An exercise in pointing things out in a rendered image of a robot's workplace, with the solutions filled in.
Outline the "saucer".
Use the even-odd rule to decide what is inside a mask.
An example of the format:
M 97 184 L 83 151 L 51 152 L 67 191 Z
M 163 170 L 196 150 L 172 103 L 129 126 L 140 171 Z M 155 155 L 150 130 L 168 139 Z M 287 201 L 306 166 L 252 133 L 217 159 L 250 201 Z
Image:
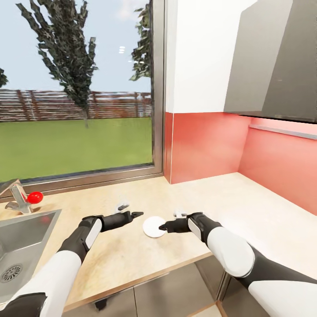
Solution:
M 165 223 L 167 223 L 167 221 L 165 221 L 161 217 L 153 216 L 146 219 L 143 224 L 143 230 L 148 236 L 159 237 L 165 233 L 164 231 L 159 230 L 159 227 L 161 225 L 164 225 Z

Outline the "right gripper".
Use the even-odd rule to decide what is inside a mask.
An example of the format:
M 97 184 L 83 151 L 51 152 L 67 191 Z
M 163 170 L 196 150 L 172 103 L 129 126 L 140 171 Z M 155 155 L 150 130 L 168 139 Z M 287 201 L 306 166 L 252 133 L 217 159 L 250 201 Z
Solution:
M 167 233 L 187 233 L 181 229 L 181 220 L 168 221 L 164 225 L 161 225 L 158 229 Z

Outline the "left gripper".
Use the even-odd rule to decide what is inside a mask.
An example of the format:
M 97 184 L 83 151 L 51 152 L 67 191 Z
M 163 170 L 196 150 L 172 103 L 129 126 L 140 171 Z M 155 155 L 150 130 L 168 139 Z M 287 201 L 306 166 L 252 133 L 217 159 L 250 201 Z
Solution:
M 112 214 L 111 217 L 113 219 L 113 228 L 118 229 L 120 227 L 124 227 L 126 224 L 131 223 L 134 218 L 137 218 L 143 215 L 144 212 L 132 212 L 126 211 L 124 213 Z

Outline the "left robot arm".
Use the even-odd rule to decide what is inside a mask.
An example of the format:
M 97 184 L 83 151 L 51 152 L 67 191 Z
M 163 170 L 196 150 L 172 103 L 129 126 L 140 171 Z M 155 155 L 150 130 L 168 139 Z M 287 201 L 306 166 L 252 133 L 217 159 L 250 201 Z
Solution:
M 0 317 L 62 317 L 75 279 L 98 234 L 124 227 L 144 214 L 123 212 L 130 204 L 120 202 L 110 216 L 84 217 L 44 268 L 0 310 Z

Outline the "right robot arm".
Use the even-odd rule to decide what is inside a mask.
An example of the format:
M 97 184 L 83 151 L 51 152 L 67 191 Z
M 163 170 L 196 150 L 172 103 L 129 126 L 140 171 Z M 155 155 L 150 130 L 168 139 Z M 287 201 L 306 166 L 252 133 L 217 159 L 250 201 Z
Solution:
M 158 229 L 192 232 L 270 317 L 317 317 L 317 280 L 268 259 L 249 241 L 202 211 L 188 215 L 186 210 L 175 210 L 173 216 L 174 221 Z

